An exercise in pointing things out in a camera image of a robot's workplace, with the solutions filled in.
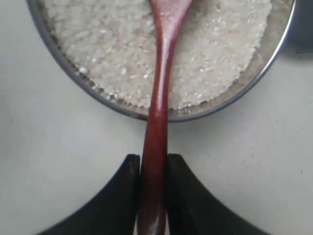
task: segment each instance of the rice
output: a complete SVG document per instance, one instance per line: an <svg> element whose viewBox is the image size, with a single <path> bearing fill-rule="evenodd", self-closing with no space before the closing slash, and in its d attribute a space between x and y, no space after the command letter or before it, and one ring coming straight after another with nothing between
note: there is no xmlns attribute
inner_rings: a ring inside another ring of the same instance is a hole
<svg viewBox="0 0 313 235"><path fill-rule="evenodd" d="M147 0L41 0L51 34L104 95L148 108L156 39ZM225 92L260 46L270 0L194 0L183 24L169 107L182 109Z"/></svg>

